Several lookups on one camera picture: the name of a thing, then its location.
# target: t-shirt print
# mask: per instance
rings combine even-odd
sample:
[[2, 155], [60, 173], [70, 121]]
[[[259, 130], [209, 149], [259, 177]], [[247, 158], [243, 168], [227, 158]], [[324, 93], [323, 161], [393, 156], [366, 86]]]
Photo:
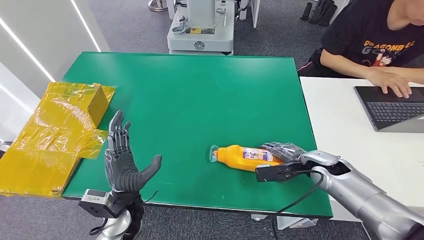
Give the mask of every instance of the t-shirt print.
[[[400, 54], [414, 46], [415, 41], [409, 41], [406, 44], [375, 44], [370, 40], [366, 40], [363, 44], [362, 54], [364, 60], [363, 65], [368, 67], [386, 67]], [[368, 55], [375, 55], [374, 62], [371, 62]]]

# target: human hand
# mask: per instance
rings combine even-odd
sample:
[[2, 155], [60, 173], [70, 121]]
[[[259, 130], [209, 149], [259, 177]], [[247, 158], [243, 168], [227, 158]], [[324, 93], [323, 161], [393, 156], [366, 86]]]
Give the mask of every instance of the human hand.
[[412, 94], [408, 81], [399, 75], [379, 70], [380, 68], [384, 67], [370, 67], [366, 79], [380, 87], [384, 94], [389, 92], [387, 89], [389, 87], [399, 98], [408, 99]]

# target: white desk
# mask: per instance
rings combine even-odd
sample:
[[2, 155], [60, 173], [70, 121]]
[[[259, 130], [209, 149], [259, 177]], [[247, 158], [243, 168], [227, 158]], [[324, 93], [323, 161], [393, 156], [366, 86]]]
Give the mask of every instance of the white desk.
[[375, 132], [353, 89], [372, 86], [367, 80], [300, 81], [317, 148], [340, 155], [388, 195], [422, 212], [424, 133]]

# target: green table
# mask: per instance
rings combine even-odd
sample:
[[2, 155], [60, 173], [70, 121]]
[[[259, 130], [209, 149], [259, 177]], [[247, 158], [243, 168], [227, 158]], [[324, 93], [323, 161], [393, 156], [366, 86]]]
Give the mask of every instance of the green table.
[[[152, 204], [266, 214], [313, 185], [304, 175], [257, 182], [254, 172], [208, 159], [214, 144], [316, 149], [292, 58], [83, 52], [63, 81], [116, 87], [99, 129], [121, 109], [132, 123], [138, 168], [162, 155], [161, 169], [141, 190], [144, 200], [159, 190]], [[110, 191], [103, 154], [81, 161], [63, 196], [79, 198], [86, 189]], [[330, 218], [329, 197], [316, 190], [286, 215]]]

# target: robotic arm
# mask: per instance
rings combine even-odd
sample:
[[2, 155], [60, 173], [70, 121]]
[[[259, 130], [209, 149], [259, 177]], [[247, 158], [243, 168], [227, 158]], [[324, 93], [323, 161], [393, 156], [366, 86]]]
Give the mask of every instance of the robotic arm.
[[96, 218], [101, 226], [90, 231], [97, 240], [133, 240], [141, 230], [144, 214], [140, 190], [158, 172], [162, 157], [156, 155], [139, 172], [130, 149], [130, 122], [122, 127], [124, 116], [118, 110], [109, 123], [104, 170], [112, 191], [87, 189], [78, 205]]
[[[318, 171], [324, 176], [319, 187], [381, 240], [424, 239], [424, 217], [388, 196], [348, 161], [324, 151], [305, 152], [291, 143], [271, 142], [261, 147], [286, 163], [256, 168], [259, 182], [286, 181], [298, 175], [294, 171]], [[309, 176], [314, 183], [321, 178], [319, 173]]]

